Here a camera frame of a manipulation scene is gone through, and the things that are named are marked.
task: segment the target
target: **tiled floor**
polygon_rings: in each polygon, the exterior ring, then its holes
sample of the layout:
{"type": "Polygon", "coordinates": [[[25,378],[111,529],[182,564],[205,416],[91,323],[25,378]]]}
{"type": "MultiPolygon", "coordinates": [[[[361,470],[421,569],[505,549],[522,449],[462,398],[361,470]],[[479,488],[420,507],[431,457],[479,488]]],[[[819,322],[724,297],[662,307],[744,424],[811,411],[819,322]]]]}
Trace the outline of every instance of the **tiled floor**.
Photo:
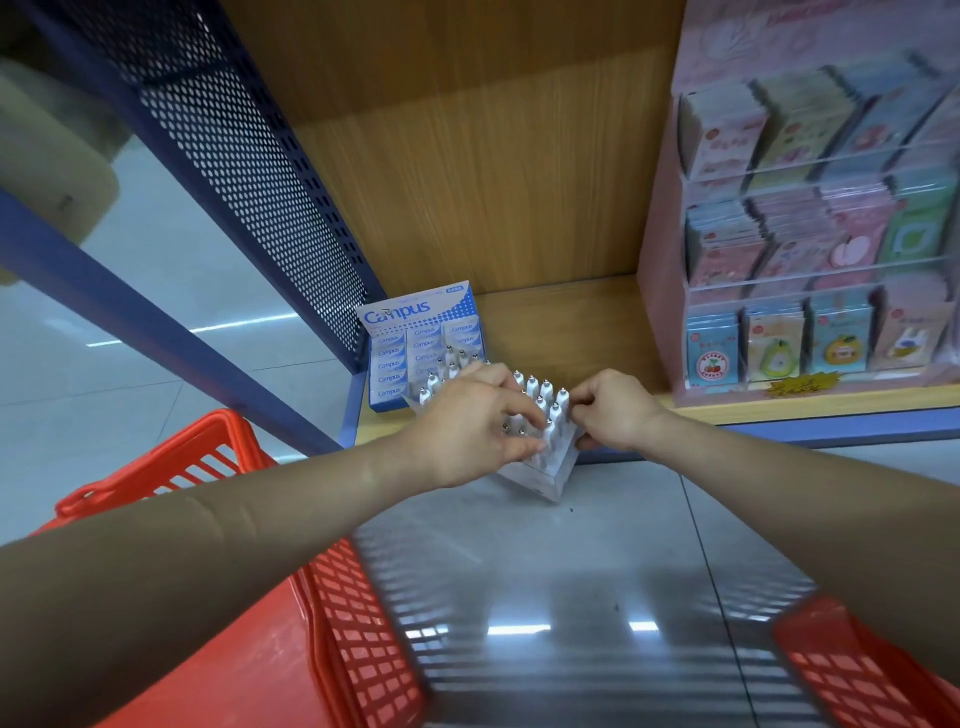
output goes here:
{"type": "MultiPolygon", "coordinates": [[[[835,450],[960,484],[960,443],[835,450]]],[[[496,476],[356,540],[434,691],[430,725],[832,725],[770,619],[814,589],[653,463],[579,466],[554,506],[496,476]]]]}
{"type": "MultiPolygon", "coordinates": [[[[138,140],[114,162],[121,194],[84,250],[189,328],[290,314],[138,140]]],[[[299,318],[198,334],[336,439],[349,375],[299,318]]],[[[0,286],[0,543],[61,497],[219,404],[26,283],[0,286]]],[[[280,461],[300,457],[258,432],[280,461]]]]}

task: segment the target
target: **hand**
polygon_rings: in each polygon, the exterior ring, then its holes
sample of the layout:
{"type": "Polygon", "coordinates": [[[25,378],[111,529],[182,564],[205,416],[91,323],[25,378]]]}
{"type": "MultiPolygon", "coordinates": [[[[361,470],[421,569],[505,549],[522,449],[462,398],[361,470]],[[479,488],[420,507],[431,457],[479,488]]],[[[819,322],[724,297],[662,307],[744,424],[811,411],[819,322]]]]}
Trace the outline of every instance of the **hand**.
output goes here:
{"type": "Polygon", "coordinates": [[[662,418],[673,414],[635,376],[614,369],[605,369],[574,387],[570,405],[570,419],[587,431],[577,442],[579,449],[607,446],[644,453],[662,418]]]}
{"type": "Polygon", "coordinates": [[[463,485],[543,449],[535,437],[509,437],[507,415],[523,415],[537,429],[546,420],[520,391],[505,364],[474,362],[448,381],[401,434],[427,466],[428,488],[463,485]]]}

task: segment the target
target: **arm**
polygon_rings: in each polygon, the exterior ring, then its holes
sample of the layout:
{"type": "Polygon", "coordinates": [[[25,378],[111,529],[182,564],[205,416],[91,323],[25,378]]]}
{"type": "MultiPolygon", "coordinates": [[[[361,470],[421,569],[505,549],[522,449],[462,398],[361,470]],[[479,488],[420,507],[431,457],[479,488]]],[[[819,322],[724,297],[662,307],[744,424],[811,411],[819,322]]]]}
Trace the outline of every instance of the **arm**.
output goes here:
{"type": "Polygon", "coordinates": [[[571,393],[581,447],[686,476],[877,633],[960,684],[960,488],[689,420],[613,370],[571,393]]]}
{"type": "Polygon", "coordinates": [[[502,364],[475,364],[396,435],[198,485],[0,548],[0,705],[17,726],[84,726],[124,705],[282,579],[407,497],[539,451],[502,364]]]}

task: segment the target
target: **wooden shelf board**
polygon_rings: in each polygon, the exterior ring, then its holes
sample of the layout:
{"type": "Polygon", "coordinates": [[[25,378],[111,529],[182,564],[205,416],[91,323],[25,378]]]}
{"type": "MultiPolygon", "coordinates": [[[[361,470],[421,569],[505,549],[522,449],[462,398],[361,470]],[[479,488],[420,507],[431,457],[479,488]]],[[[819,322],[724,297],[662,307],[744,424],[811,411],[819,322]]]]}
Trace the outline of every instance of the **wooden shelf board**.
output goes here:
{"type": "MultiPolygon", "coordinates": [[[[477,297],[494,360],[571,387],[611,367],[636,376],[668,407],[669,385],[633,276],[585,280],[477,297]]],[[[960,384],[877,392],[815,395],[679,409],[713,425],[902,412],[960,406],[960,384]]],[[[409,409],[378,415],[364,394],[357,444],[396,432],[413,419],[409,409]]]]}

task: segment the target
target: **pink display stand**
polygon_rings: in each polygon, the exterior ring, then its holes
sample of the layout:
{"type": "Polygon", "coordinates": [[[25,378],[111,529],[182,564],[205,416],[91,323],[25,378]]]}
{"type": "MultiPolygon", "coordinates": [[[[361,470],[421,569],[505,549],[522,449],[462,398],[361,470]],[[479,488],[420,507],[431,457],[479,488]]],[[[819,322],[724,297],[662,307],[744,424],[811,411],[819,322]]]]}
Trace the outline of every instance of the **pink display stand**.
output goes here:
{"type": "MultiPolygon", "coordinates": [[[[685,211],[690,205],[704,200],[732,199],[752,193],[739,191],[744,186],[743,176],[720,180],[689,180],[686,177],[678,146],[682,96],[712,85],[746,82],[788,71],[815,69],[828,63],[909,50],[921,50],[924,58],[936,64],[937,70],[952,84],[960,79],[957,73],[960,68],[958,37],[960,3],[944,0],[687,0],[671,85],[671,110],[663,132],[636,273],[660,358],[678,406],[759,400],[768,396],[767,387],[762,385],[741,383],[733,388],[711,391],[709,387],[689,387],[686,382],[684,322],[687,314],[736,311],[753,300],[706,305],[691,303],[684,261],[685,211]]],[[[937,141],[943,146],[918,142],[916,148],[903,147],[899,158],[915,159],[918,164],[931,160],[942,164],[945,156],[960,148],[955,139],[937,141]]],[[[883,150],[885,158],[891,156],[891,151],[883,150]]],[[[877,178],[886,174],[888,169],[889,165],[883,172],[877,172],[877,178]]],[[[948,232],[943,254],[938,259],[954,294],[960,282],[956,275],[955,251],[960,250],[956,228],[953,226],[948,232]]],[[[852,282],[863,280],[849,273],[842,275],[849,276],[852,282]]],[[[803,294],[783,294],[780,297],[798,300],[803,294]]],[[[956,356],[960,333],[957,329],[954,316],[950,330],[929,365],[915,370],[844,376],[832,392],[926,386],[956,379],[960,376],[956,356]]]]}

